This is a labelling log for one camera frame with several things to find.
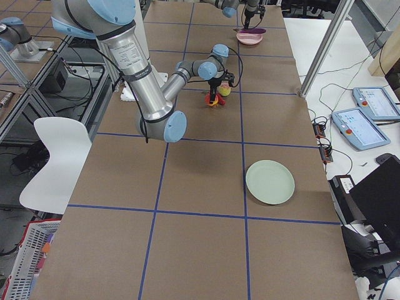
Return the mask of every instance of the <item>electronic device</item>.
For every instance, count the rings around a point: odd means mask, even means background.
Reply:
[[[400,120],[400,109],[383,87],[355,87],[352,95],[373,121]]]
[[[50,71],[45,78],[39,90],[46,93],[59,93],[64,87],[68,78],[68,73],[63,62],[59,59],[56,66]]]
[[[350,195],[390,250],[400,250],[400,160],[389,157],[350,190]]]
[[[352,177],[350,175],[338,175],[328,182],[333,192],[335,208],[337,208],[337,205],[339,206],[336,211],[341,212],[342,216],[339,217],[341,219],[343,217],[343,223],[349,224],[355,220],[364,221],[365,216],[350,196],[350,190],[355,186]]]
[[[358,150],[367,150],[390,143],[390,139],[358,107],[334,112],[332,120],[341,134]]]

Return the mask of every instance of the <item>plastic crate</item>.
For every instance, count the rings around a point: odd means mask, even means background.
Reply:
[[[50,234],[55,233],[60,220],[29,222],[19,244],[18,254],[7,279],[1,300],[29,299],[34,274],[39,274],[38,262],[44,256],[41,252]]]

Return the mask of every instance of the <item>red object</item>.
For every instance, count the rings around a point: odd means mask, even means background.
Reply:
[[[214,100],[214,102],[212,102],[212,103],[210,103],[210,93],[207,93],[206,94],[206,97],[204,98],[204,100],[206,101],[206,104],[208,105],[208,106],[211,106],[211,107],[213,107],[213,106],[215,106],[215,105],[217,105],[217,104],[219,104],[219,105],[225,105],[225,103],[226,103],[226,101],[224,100],[224,98],[217,92],[217,94],[216,94],[216,96],[215,96],[215,100]]]

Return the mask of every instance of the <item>brown cardboard surface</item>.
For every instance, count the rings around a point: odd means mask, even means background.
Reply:
[[[214,45],[224,44],[238,51],[238,40],[234,27],[218,27],[218,33],[213,26],[192,25],[190,27],[189,39],[187,40],[187,52],[210,53]]]
[[[134,101],[121,101],[121,93],[115,92],[112,94],[98,132],[138,134],[135,128],[137,111],[138,107]]]
[[[158,72],[168,73],[170,76],[175,72],[176,64],[183,59],[182,53],[150,51],[152,65]]]
[[[358,300],[340,226],[249,221],[251,299]]]
[[[51,10],[51,1],[40,1],[32,11],[35,13],[51,13]]]
[[[301,87],[294,58],[242,57],[242,91],[296,94]]]
[[[293,196],[278,205],[257,200],[247,189],[249,216],[338,222],[317,149],[245,145],[244,155],[246,170],[256,161],[277,161],[289,169],[296,185]]]
[[[225,106],[209,107],[202,91],[181,91],[176,109],[187,117],[187,139],[210,139],[240,142],[241,118],[239,93],[225,97]]]
[[[244,141],[316,146],[305,99],[297,96],[243,94]]]
[[[244,214],[240,144],[180,141],[169,145],[159,208]]]
[[[14,3],[14,0],[2,0],[0,2],[0,11],[7,9],[10,5]]]
[[[17,0],[9,8],[8,11],[31,11],[35,6],[39,4],[39,1],[35,0]]]
[[[145,21],[155,23],[189,24],[193,4],[182,2],[153,1]]]
[[[43,12],[30,12],[24,18],[24,24],[29,26],[44,27],[51,18],[51,14]]]
[[[157,214],[142,299],[247,299],[243,223]]]
[[[149,212],[70,207],[30,299],[131,299],[139,293]]]
[[[153,209],[165,142],[97,135],[70,203]]]
[[[145,23],[144,30],[149,50],[183,52],[189,25]]]

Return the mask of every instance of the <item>metal frame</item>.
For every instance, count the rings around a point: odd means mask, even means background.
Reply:
[[[312,61],[311,66],[307,72],[306,78],[303,81],[301,89],[298,92],[300,97],[305,98],[307,96],[307,93],[311,89],[311,86],[313,85],[313,82],[318,75],[321,66],[323,65],[325,57],[327,56],[336,36],[338,35],[338,32],[342,27],[342,24],[346,19],[353,3],[354,0],[340,1],[339,6],[336,9],[335,16],[331,21],[328,29],[326,30],[321,45],[319,45],[317,54],[315,55],[315,58]]]

